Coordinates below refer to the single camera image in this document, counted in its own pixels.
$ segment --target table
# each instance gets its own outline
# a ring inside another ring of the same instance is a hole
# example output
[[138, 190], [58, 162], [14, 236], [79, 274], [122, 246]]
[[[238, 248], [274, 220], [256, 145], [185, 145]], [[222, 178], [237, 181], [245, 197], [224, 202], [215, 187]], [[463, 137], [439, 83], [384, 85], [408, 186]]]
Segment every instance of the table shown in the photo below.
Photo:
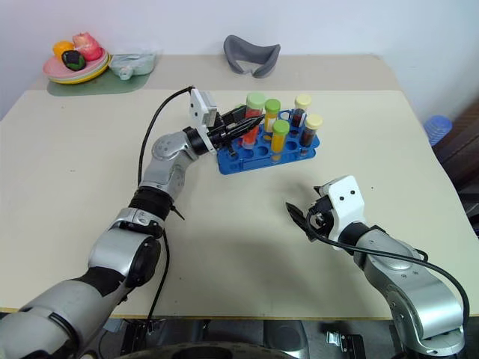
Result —
[[[190, 166], [175, 203], [186, 221], [174, 213], [166, 221], [171, 271], [157, 316], [389, 318], [385, 300], [352, 258], [310, 243], [284, 205], [307, 208], [317, 198], [314, 185], [344, 174], [358, 180], [369, 225], [427, 251], [432, 263], [461, 282], [472, 314], [479, 314], [471, 270], [479, 243], [406, 97], [379, 59], [332, 58], [286, 58], [284, 67], [280, 61], [272, 77], [262, 81], [230, 73], [220, 58], [209, 57], [210, 62], [200, 61], [208, 71], [214, 61], [222, 64], [213, 66], [217, 76], [211, 86], [198, 74], [183, 83], [212, 89], [220, 112], [243, 102], [248, 90], [261, 89], [286, 108], [304, 89], [313, 99], [311, 112], [325, 123], [318, 132], [322, 143], [310, 160], [229, 176], [218, 172], [209, 154]], [[279, 85], [281, 79], [273, 76], [301, 61], [331, 68], [302, 67], [295, 84]], [[168, 73], [165, 67], [174, 69], [178, 62], [163, 58], [156, 71]], [[345, 72], [348, 79], [335, 82]], [[223, 88], [219, 75], [225, 77]], [[40, 80], [0, 123], [3, 311], [85, 272], [92, 244], [135, 191], [139, 147], [152, 114], [182, 87], [173, 82], [184, 80], [165, 76], [163, 82], [156, 76], [144, 89], [112, 96], [53, 97]], [[182, 96], [162, 112], [150, 145], [191, 125], [188, 97]], [[152, 281], [130, 294], [115, 315], [146, 316], [164, 259]]]

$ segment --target test tube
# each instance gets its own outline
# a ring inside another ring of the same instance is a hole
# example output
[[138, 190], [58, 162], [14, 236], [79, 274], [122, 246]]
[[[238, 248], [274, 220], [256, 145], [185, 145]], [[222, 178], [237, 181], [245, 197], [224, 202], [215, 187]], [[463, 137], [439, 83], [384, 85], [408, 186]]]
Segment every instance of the test tube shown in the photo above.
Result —
[[[323, 124], [323, 118], [318, 114], [309, 114], [306, 117], [306, 126], [303, 129], [299, 145], [301, 147], [310, 147], [314, 140], [317, 129]], [[308, 152], [307, 148], [301, 149], [301, 155], [304, 156]]]
[[[246, 97], [245, 118], [261, 116], [265, 101], [266, 97], [260, 92], [248, 93], [248, 96]], [[251, 150], [254, 147], [259, 129], [260, 125], [257, 125], [250, 132], [242, 136], [242, 146], [244, 148]]]
[[291, 113], [291, 126], [301, 127], [306, 116], [306, 111], [311, 104], [311, 96], [306, 93], [296, 96], [294, 99], [294, 109]]
[[266, 113], [264, 115], [264, 139], [266, 141], [271, 141], [272, 138], [272, 125], [278, 118], [279, 110], [281, 110], [281, 102], [277, 99], [268, 99], [264, 104], [264, 109]]
[[[286, 142], [286, 136], [290, 131], [290, 123], [285, 120], [276, 120], [272, 125], [272, 140], [271, 151], [273, 153], [281, 153], [284, 148], [284, 142]], [[281, 155], [273, 154], [271, 160], [277, 162], [281, 159]]]

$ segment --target robotic arm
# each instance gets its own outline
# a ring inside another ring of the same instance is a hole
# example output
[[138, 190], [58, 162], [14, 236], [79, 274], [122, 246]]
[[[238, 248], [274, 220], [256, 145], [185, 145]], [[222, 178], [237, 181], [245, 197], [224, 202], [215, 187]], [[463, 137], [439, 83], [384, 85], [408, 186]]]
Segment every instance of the robotic arm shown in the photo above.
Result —
[[158, 262], [165, 219], [188, 166], [258, 125], [245, 106], [221, 116], [208, 93], [191, 91], [197, 129], [164, 135], [133, 199], [98, 238], [81, 277], [65, 280], [0, 321], [0, 358], [66, 358], [80, 352], [113, 309], [148, 282]]
[[410, 245], [391, 238], [378, 226], [364, 224], [364, 201], [355, 178], [342, 177], [314, 189], [321, 198], [306, 218], [290, 203], [288, 212], [311, 241], [319, 239], [353, 255], [367, 280], [388, 302], [406, 350], [426, 358], [459, 352], [465, 344], [463, 309], [452, 291], [420, 264], [365, 253], [384, 251], [422, 261]]

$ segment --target test tube rack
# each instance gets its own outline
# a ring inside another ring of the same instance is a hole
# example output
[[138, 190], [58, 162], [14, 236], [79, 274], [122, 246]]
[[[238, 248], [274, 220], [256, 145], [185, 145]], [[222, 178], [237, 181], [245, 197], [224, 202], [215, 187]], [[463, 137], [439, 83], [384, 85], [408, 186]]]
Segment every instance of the test tube rack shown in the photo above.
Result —
[[[301, 127], [290, 127], [290, 133], [287, 134], [283, 152], [273, 153], [271, 151], [271, 141], [267, 141], [264, 136], [269, 135], [264, 132], [263, 125], [256, 137], [256, 144], [250, 150], [241, 145], [241, 138], [232, 142], [232, 147], [236, 152], [231, 155], [228, 148], [223, 147], [217, 153], [218, 167], [221, 174], [235, 174], [237, 172], [250, 171], [257, 168], [283, 165], [285, 163], [302, 161], [303, 159], [312, 159], [316, 156], [316, 148], [320, 145], [320, 139], [314, 136], [314, 140], [309, 147], [301, 147], [299, 139], [305, 125]], [[281, 158], [274, 162], [273, 155], [281, 155]]]

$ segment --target green mat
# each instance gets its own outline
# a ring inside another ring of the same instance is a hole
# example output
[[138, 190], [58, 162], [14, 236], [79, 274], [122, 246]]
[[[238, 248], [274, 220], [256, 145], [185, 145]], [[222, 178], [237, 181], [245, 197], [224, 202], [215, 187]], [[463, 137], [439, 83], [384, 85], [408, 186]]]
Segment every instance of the green mat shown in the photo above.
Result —
[[110, 69], [88, 82], [76, 85], [62, 85], [49, 82], [46, 90], [53, 96], [85, 96], [109, 95], [132, 92], [142, 88], [147, 83], [150, 74], [132, 76], [129, 80], [121, 80]]

